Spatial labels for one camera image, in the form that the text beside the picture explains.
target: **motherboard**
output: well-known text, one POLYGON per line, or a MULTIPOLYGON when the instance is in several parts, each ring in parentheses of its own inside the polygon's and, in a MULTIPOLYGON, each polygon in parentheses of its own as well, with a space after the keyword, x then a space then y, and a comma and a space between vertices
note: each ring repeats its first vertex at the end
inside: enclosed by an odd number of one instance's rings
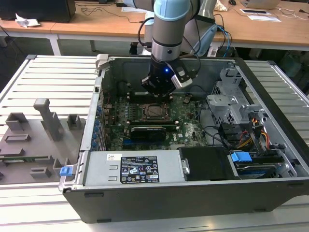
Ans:
POLYGON ((206 146, 199 121, 200 101, 175 94, 164 103, 130 103, 118 97, 104 105, 107 150, 175 150, 206 146))

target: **yellow wire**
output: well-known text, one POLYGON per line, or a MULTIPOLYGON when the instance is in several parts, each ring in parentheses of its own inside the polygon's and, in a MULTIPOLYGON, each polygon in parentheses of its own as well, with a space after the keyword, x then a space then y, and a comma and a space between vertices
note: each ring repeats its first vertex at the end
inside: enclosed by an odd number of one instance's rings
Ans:
POLYGON ((238 148, 241 148, 241 147, 244 147, 245 145, 247 145, 248 143, 250 143, 252 141, 252 138, 248 139, 247 141, 245 141, 243 144, 241 144, 240 146, 237 147, 238 148))

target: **robotic arm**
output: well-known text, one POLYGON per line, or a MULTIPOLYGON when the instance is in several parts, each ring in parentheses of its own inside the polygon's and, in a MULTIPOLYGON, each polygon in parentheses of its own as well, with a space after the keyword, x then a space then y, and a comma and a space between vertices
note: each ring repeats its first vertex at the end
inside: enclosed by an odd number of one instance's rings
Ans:
POLYGON ((150 72, 142 79, 142 86, 156 97, 165 97, 176 88, 191 84, 192 79, 197 76, 197 71, 187 70, 179 58, 185 46, 182 44, 184 34, 188 34, 188 40, 196 41, 197 36, 192 34, 195 35, 197 32, 192 33, 191 25, 195 25, 192 19, 197 17, 204 23, 201 40, 204 44, 210 45, 216 31, 212 14, 216 0, 125 0, 124 3, 153 11, 155 16, 150 72))

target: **laptop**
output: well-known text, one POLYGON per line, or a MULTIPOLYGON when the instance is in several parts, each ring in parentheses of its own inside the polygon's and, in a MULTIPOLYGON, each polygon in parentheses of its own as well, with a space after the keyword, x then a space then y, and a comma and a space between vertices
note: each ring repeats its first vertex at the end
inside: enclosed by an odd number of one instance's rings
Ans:
POLYGON ((241 3, 248 8, 257 8, 257 9, 274 9, 281 0, 244 0, 241 3))

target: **gray plastic stand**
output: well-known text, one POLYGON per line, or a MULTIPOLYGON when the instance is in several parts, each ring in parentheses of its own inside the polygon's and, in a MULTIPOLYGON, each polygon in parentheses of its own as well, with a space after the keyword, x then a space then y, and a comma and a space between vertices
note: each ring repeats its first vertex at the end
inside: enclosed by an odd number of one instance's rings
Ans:
POLYGON ((12 113, 0 142, 0 184, 59 181, 61 167, 77 162, 85 120, 79 115, 58 119, 48 99, 37 99, 34 108, 43 121, 12 113))

